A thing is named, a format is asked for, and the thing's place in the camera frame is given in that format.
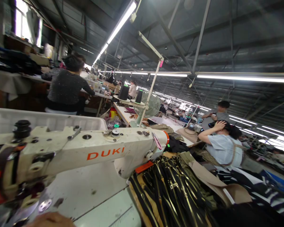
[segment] hand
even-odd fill
[[[55,212],[39,215],[35,218],[34,222],[25,227],[75,227],[75,225],[71,219]]]
[[[217,120],[217,116],[211,115],[211,118],[216,121]]]
[[[213,129],[215,129],[215,131],[220,131],[225,127],[225,125],[226,125],[225,121],[217,121]]]

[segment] white plastic bin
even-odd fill
[[[32,129],[47,126],[51,131],[62,131],[66,126],[78,125],[83,131],[107,130],[102,118],[0,108],[0,133],[12,133],[14,124],[19,120],[29,120]]]

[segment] gray shirt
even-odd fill
[[[219,120],[229,121],[229,115],[227,113],[218,113],[217,110],[209,110],[204,115],[208,115],[211,113],[216,113],[218,121]],[[202,127],[204,128],[204,130],[210,129],[208,124],[211,122],[214,122],[214,120],[211,117],[207,117],[203,120]]]
[[[48,99],[53,102],[67,105],[76,104],[79,101],[79,93],[84,89],[88,94],[95,95],[87,81],[79,75],[70,73],[66,69],[54,70],[47,73],[52,78]]]

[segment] light blue shirt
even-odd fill
[[[235,140],[231,136],[215,135],[208,136],[211,145],[207,144],[206,150],[217,160],[218,163],[226,165],[231,162],[234,153],[234,145],[232,141],[242,146],[239,140]],[[236,147],[234,161],[231,166],[240,167],[243,158],[243,150]]]

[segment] chair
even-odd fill
[[[77,115],[77,112],[65,112],[65,111],[59,111],[59,110],[52,110],[49,109],[48,107],[45,108],[45,112],[51,113],[51,114],[67,114],[67,115]]]

